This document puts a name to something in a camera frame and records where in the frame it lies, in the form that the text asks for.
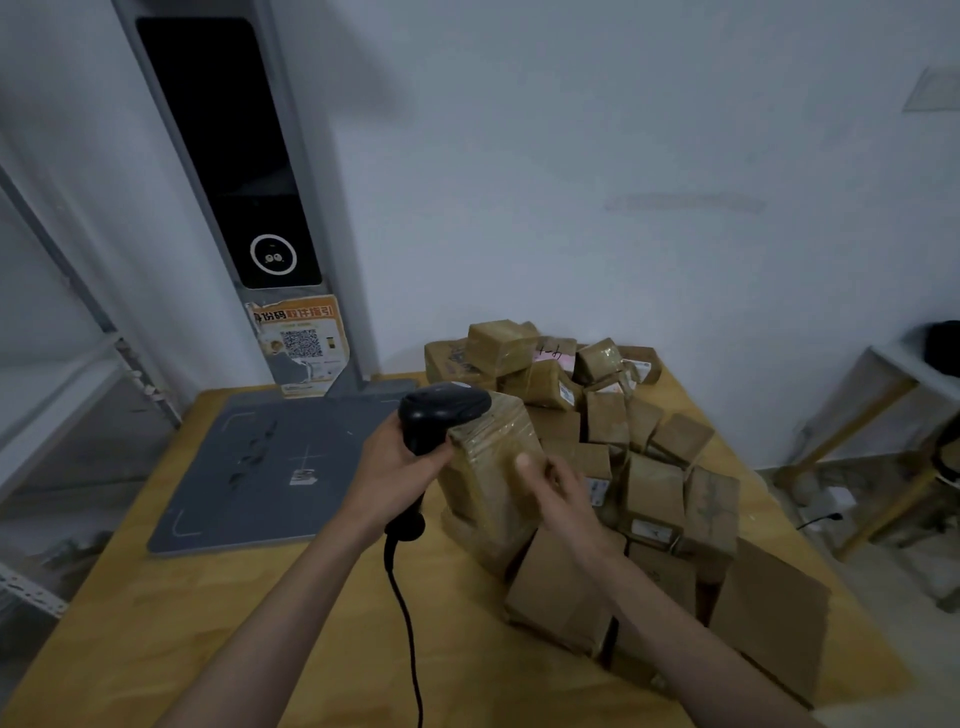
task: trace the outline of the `barcode scanner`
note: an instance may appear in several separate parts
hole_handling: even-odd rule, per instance
[[[476,420],[487,412],[492,404],[490,392],[471,387],[458,381],[443,381],[421,387],[400,400],[397,415],[403,428],[403,444],[417,457],[432,452],[444,443],[446,431],[456,425]],[[387,523],[384,533],[387,541],[383,547],[383,566],[394,590],[396,601],[407,625],[407,640],[410,643],[410,674],[417,699],[417,727],[423,725],[423,700],[420,683],[417,681],[417,652],[414,648],[414,627],[410,621],[406,602],[394,579],[394,553],[401,541],[415,541],[423,535],[425,521],[420,512],[423,496],[420,496],[395,519]]]

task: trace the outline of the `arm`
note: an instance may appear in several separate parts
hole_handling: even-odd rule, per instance
[[[356,560],[452,454],[445,443],[415,457],[403,445],[396,413],[384,421],[364,443],[337,515],[156,725],[276,726]]]
[[[550,458],[556,485],[525,455],[516,467],[540,502],[547,527],[643,640],[655,667],[699,728],[810,728],[800,705],[727,647],[613,548],[583,479]]]

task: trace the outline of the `hand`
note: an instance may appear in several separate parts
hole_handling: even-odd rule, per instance
[[[403,444],[400,418],[394,412],[364,441],[340,511],[360,525],[372,544],[387,523],[423,495],[452,457],[449,442],[422,457],[414,455]]]
[[[604,562],[618,552],[593,512],[583,476],[562,457],[550,456],[547,461],[555,483],[525,453],[516,457],[516,470],[537,498],[547,527],[564,542],[580,568],[598,578]]]

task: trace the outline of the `wooden tabletop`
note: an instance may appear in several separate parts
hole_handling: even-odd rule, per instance
[[[197,399],[0,726],[151,725],[303,549],[300,543],[178,558],[147,553],[157,518],[236,391]],[[669,372],[643,396],[706,421]],[[908,687],[909,673],[873,620],[756,474],[719,437],[703,465],[743,482],[741,535],[832,589],[817,704]],[[396,578],[416,630],[426,725],[690,724],[679,704],[505,624],[503,585],[441,532],[443,506],[432,486],[423,502],[426,533],[396,554]],[[416,725],[406,633],[381,552],[374,546],[353,570],[281,725]]]

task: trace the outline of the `qr code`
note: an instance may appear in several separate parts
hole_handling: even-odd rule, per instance
[[[300,331],[282,331],[283,346],[291,357],[323,358],[324,349],[320,345],[320,337],[312,328]]]

